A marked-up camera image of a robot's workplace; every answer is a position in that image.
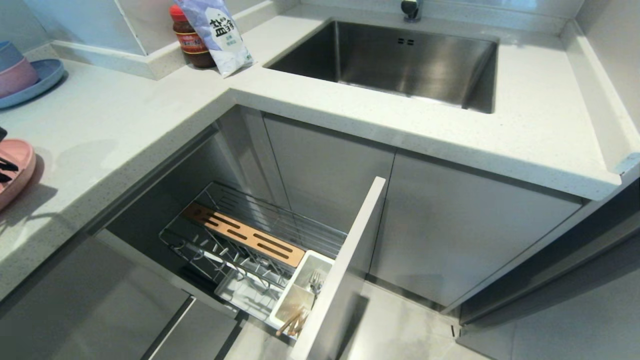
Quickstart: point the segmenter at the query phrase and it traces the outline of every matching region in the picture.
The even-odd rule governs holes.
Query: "stacked bowls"
[[[9,41],[0,42],[0,98],[20,92],[38,81],[31,63]]]

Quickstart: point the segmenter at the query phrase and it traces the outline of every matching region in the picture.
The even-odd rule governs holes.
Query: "sink basin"
[[[334,21],[267,68],[493,112],[497,44]]]

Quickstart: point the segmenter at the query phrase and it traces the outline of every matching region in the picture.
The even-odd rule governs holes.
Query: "floor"
[[[487,360],[455,342],[457,321],[365,282],[364,313],[340,360]],[[225,360],[285,360],[292,344],[248,321]]]

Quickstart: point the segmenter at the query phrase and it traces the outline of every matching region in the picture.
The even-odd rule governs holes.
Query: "faucet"
[[[406,15],[404,21],[418,22],[422,17],[422,2],[424,0],[402,0],[400,8]]]

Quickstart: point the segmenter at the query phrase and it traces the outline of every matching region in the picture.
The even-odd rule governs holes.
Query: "sauce jar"
[[[216,63],[198,33],[193,29],[182,9],[176,4],[169,7],[169,15],[173,19],[173,32],[178,37],[182,52],[195,67],[205,69],[214,67]]]

